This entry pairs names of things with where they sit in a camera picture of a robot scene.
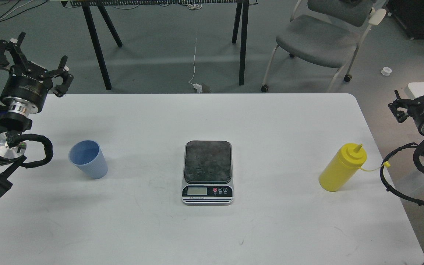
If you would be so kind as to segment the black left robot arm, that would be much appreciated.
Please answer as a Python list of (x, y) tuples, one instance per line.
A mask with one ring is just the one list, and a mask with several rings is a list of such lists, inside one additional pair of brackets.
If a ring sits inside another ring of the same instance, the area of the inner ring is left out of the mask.
[(42, 111), (49, 91), (64, 96), (74, 79), (67, 56), (51, 71), (28, 60), (21, 50), (25, 35), (0, 40), (0, 70), (10, 74), (0, 96), (0, 198), (12, 187), (8, 178), (17, 168), (36, 168), (52, 160), (49, 138), (27, 134), (32, 127), (29, 115)]

